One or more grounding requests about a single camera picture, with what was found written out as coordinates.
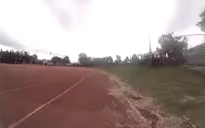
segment running track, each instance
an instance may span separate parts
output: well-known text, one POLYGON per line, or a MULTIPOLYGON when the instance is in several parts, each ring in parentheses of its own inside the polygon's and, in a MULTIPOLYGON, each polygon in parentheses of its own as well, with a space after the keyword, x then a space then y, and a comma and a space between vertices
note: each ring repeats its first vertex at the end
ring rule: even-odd
POLYGON ((110 86, 91 69, 0 64, 0 128, 114 128, 110 86))

